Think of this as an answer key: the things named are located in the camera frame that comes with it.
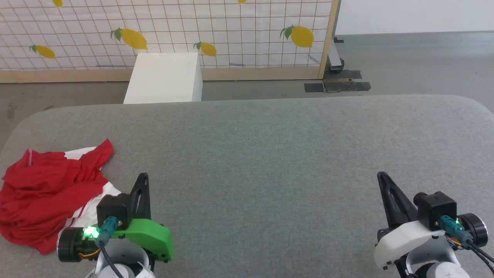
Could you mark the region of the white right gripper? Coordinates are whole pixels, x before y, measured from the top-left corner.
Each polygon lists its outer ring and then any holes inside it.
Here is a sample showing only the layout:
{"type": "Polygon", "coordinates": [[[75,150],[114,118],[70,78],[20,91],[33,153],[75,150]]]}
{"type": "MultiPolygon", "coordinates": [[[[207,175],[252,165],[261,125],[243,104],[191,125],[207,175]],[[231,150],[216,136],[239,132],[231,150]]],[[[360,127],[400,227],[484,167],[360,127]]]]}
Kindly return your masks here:
{"type": "Polygon", "coordinates": [[[467,213],[456,219],[442,216],[429,229],[417,220],[418,210],[386,172],[377,173],[388,229],[378,231],[374,250],[377,267],[399,270],[461,270],[457,250],[472,251],[485,264],[488,242],[484,222],[467,213]]]}

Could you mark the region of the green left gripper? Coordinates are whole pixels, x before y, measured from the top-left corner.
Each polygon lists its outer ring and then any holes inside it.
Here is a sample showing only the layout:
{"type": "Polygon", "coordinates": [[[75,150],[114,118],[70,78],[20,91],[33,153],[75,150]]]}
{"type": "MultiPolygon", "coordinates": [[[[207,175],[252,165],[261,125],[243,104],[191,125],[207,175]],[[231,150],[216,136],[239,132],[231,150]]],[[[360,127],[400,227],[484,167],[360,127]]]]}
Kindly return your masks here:
{"type": "Polygon", "coordinates": [[[109,253],[111,239],[127,239],[152,254],[154,260],[168,262],[174,258],[174,245],[170,231],[151,220],[149,176],[140,173],[129,194],[132,218],[126,229],[120,220],[107,219],[103,225],[68,227],[60,232],[57,255],[62,262],[94,260],[102,254],[101,247],[109,253]]]}

